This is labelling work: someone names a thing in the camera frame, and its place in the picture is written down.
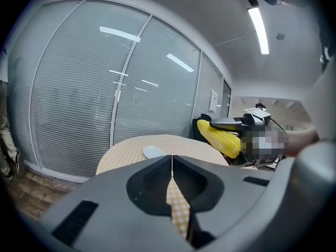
white computer mouse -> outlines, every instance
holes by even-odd
[[[145,155],[147,159],[165,156],[165,153],[162,149],[157,148],[156,146],[153,146],[153,145],[145,146],[143,148],[143,154]]]

wooden floor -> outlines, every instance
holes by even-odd
[[[39,219],[51,204],[80,185],[28,169],[23,178],[6,180],[6,184],[16,208],[33,219]]]

yellow object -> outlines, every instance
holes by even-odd
[[[198,120],[197,127],[204,138],[217,150],[234,159],[241,151],[240,139],[232,133],[213,128],[206,120]]]

beige checkered tablecloth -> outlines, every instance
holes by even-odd
[[[96,174],[143,161],[147,145],[161,148],[167,155],[184,155],[228,166],[221,153],[212,146],[175,135],[145,135],[124,140],[112,147],[100,160]],[[172,206],[172,223],[184,237],[187,233],[189,205],[172,178],[167,190],[167,203]]]

glass partition wall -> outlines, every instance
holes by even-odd
[[[219,117],[223,83],[202,50],[149,13],[104,1],[47,4],[9,58],[13,136],[30,167],[82,182],[124,139],[184,137],[192,118]]]

